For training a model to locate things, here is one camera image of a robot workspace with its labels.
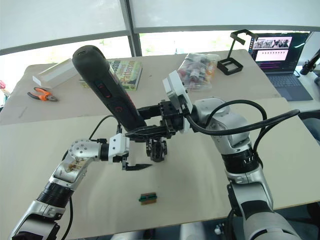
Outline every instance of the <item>orange pliers handle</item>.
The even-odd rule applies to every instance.
[[[51,92],[41,88],[41,87],[34,87],[33,88],[36,92],[39,93],[33,93],[33,92],[28,92],[27,94],[32,97],[33,99],[38,99],[41,101],[53,101],[56,102],[57,99],[51,94]]]

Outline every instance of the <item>plastic bag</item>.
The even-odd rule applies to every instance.
[[[184,87],[189,91],[211,89],[219,60],[217,54],[189,53],[178,69]]]

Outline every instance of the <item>laptop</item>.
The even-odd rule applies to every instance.
[[[249,54],[287,101],[313,100],[294,74],[309,33],[258,33]]]

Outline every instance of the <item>book cover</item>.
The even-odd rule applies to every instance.
[[[133,60],[109,60],[109,63],[124,89],[136,91],[142,71],[142,63]]]

